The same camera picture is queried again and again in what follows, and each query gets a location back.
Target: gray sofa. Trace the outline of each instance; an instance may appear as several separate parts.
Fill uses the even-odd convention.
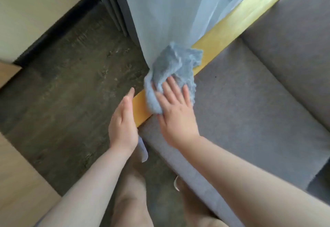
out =
[[[201,135],[330,202],[329,0],[280,0],[195,81]],[[165,142],[155,117],[139,131],[220,219],[242,226],[215,189]]]

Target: dark tile floor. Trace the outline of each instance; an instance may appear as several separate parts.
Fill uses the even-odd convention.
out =
[[[147,72],[99,3],[0,90],[0,131],[64,195],[107,150],[114,109]],[[175,174],[152,150],[144,167],[155,226],[185,226]],[[110,218],[111,206],[101,226]]]

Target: beige wall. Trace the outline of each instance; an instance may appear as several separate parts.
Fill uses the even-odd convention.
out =
[[[0,0],[0,60],[13,62],[79,0]]]

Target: sofa backrest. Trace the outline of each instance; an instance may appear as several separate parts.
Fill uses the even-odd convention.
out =
[[[242,38],[330,130],[330,0],[279,0]]]

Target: microfiber cloth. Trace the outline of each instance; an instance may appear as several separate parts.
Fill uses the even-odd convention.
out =
[[[162,114],[163,112],[156,99],[151,82],[154,83],[157,91],[163,93],[162,83],[171,75],[180,88],[184,84],[188,85],[191,103],[195,103],[196,84],[192,68],[201,64],[202,55],[202,50],[184,48],[174,42],[171,42],[161,52],[144,81],[146,104],[152,114]]]

